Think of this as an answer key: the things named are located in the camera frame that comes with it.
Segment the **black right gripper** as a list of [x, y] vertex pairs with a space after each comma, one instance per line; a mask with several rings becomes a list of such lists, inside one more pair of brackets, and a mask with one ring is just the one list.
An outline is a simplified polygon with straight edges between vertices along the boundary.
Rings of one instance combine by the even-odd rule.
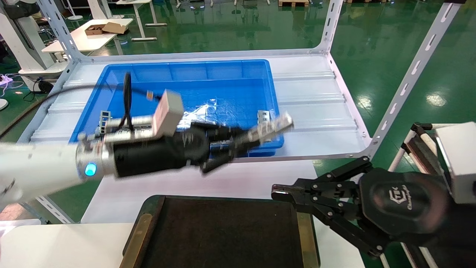
[[[358, 184], [351, 181], [364, 173]], [[364, 217], [388, 237], [357, 227], [331, 207], [299, 204], [303, 197], [313, 201], [320, 197], [353, 199], [358, 197], [358, 190]], [[369, 157], [363, 156], [316, 179], [275, 184], [271, 197], [293, 202], [298, 212], [315, 216], [372, 258], [379, 258], [395, 241], [427, 248], [440, 268], [476, 266], [475, 205], [457, 204], [441, 176], [373, 169]]]

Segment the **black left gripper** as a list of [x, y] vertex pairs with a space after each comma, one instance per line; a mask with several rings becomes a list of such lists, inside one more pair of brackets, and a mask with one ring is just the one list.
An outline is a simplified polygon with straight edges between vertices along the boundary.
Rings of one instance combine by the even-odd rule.
[[[210, 173], [230, 163], [237, 151], [249, 150], [277, 135], [273, 124], [258, 124], [243, 133], [240, 127], [192, 122], [188, 129], [158, 139], [114, 144], [112, 146], [118, 178], [132, 175], [199, 167]], [[212, 144], [232, 140], [227, 148], [213, 149]]]

